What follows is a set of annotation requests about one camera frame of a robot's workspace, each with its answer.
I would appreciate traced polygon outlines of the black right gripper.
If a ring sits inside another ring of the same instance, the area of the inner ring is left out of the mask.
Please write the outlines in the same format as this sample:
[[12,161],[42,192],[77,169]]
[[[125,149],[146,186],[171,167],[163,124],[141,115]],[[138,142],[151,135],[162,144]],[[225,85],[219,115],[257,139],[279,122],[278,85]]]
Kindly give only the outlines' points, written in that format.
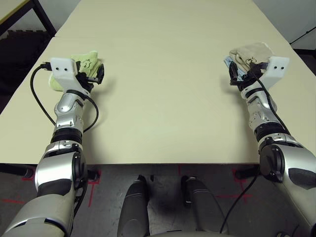
[[229,65],[230,85],[237,86],[239,91],[243,91],[248,86],[252,85],[256,80],[253,77],[249,77],[247,74],[240,75],[238,73],[238,67],[234,61]]

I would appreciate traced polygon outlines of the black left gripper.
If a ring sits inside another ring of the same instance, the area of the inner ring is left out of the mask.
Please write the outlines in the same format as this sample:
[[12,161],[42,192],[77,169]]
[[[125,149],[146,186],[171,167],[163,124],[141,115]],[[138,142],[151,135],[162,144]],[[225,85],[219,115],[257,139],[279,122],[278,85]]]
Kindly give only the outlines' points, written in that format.
[[80,73],[80,65],[81,61],[76,61],[76,69],[77,69],[77,75],[76,79],[80,83],[83,89],[86,91],[91,91],[94,88],[94,83],[101,84],[102,80],[104,78],[104,64],[101,64],[98,67],[96,78],[94,77],[88,77],[86,73]]

